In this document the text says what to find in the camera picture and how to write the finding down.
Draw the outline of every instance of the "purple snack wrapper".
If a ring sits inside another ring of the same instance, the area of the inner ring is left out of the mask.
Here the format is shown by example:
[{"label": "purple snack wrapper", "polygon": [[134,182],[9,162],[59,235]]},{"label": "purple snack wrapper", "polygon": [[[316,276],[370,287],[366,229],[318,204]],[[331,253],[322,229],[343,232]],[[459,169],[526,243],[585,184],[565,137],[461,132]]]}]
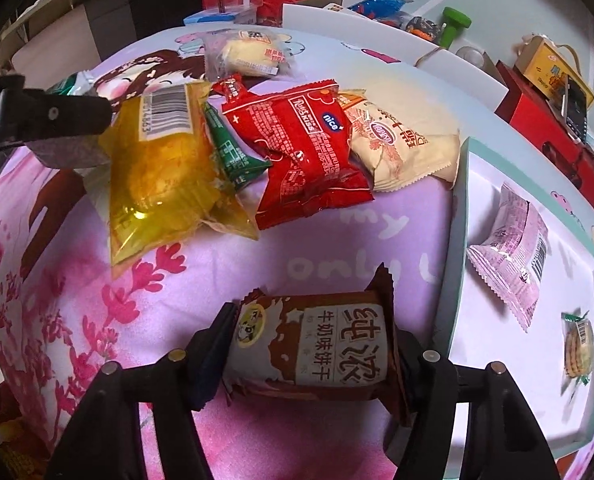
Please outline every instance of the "purple snack wrapper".
[{"label": "purple snack wrapper", "polygon": [[548,228],[535,206],[501,188],[490,236],[466,253],[477,273],[517,318],[525,332],[532,322],[548,247]]}]

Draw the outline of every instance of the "smartphone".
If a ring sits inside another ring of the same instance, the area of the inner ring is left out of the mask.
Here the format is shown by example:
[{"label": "smartphone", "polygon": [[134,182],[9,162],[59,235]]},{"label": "smartphone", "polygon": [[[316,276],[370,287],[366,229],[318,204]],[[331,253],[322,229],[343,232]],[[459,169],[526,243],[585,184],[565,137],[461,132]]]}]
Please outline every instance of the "smartphone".
[{"label": "smartphone", "polygon": [[564,95],[561,107],[561,116],[564,126],[584,144],[588,134],[588,111],[586,92],[579,84],[565,74],[563,77]]}]

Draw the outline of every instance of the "screw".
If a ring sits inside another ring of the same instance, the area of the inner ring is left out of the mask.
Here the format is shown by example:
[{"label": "screw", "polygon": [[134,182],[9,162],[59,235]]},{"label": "screw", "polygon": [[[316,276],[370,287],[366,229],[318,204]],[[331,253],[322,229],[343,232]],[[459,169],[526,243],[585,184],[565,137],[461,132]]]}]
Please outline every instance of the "screw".
[{"label": "screw", "polygon": [[180,348],[176,348],[168,352],[168,359],[170,359],[173,363],[178,361],[182,361],[186,358],[186,350],[181,350]]},{"label": "screw", "polygon": [[117,361],[108,361],[101,367],[101,372],[106,375],[112,375],[117,371],[119,368],[119,363]]},{"label": "screw", "polygon": [[435,352],[434,350],[426,350],[424,352],[424,359],[429,363],[436,363],[442,357],[439,355],[439,352]]},{"label": "screw", "polygon": [[490,367],[493,369],[493,372],[497,375],[505,374],[508,370],[508,368],[506,368],[506,365],[500,361],[490,363]]}]

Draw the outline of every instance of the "yellow box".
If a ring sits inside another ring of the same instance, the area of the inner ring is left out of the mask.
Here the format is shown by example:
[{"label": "yellow box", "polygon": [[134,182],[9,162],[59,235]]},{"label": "yellow box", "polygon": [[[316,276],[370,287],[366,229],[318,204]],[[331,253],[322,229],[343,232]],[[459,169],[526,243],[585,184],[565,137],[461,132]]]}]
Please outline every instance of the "yellow box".
[{"label": "yellow box", "polygon": [[564,74],[574,79],[586,92],[587,107],[594,101],[594,93],[581,76],[561,56],[552,41],[542,36],[535,36],[524,47],[514,64],[528,81],[541,91],[548,99],[558,95]]}]

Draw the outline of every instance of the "transparent yellow wrapper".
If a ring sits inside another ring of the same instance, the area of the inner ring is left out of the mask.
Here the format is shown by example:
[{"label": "transparent yellow wrapper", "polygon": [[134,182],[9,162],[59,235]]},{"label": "transparent yellow wrapper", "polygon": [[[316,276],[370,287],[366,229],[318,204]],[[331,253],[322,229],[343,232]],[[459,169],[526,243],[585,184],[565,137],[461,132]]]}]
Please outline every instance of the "transparent yellow wrapper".
[{"label": "transparent yellow wrapper", "polygon": [[113,266],[192,235],[215,231],[257,239],[206,132],[210,83],[170,87],[122,104],[100,143],[110,170]]}]

